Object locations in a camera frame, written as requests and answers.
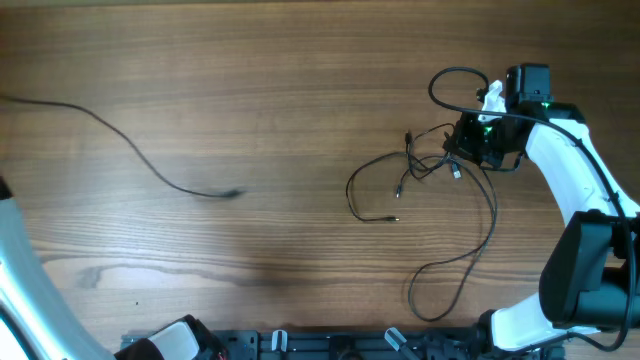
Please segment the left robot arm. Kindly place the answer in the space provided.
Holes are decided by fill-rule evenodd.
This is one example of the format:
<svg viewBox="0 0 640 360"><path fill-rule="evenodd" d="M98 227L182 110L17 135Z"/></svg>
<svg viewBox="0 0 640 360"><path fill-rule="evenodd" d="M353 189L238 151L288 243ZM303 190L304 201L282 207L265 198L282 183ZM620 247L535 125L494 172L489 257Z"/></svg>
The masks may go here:
<svg viewBox="0 0 640 360"><path fill-rule="evenodd" d="M77 320L33 252L21 210L1 183L1 316L29 359L225 359L202 322L186 315L115 353Z"/></svg>

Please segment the black cable white plug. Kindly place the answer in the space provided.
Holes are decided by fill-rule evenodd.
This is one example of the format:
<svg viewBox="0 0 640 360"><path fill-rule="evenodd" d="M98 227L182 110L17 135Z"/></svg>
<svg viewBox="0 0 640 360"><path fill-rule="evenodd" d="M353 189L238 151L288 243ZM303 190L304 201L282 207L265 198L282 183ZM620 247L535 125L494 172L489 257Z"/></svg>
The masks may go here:
<svg viewBox="0 0 640 360"><path fill-rule="evenodd" d="M448 152L440 150L432 154L418 154L417 145L432 135L446 137L454 127L453 123L445 122L422 131L406 130L398 150L379 155L358 166L346 180L344 190L351 215L362 223L398 222L396 215L366 214L365 193L389 192L392 198L399 199L408 178L422 181L445 166L451 158Z"/></svg>

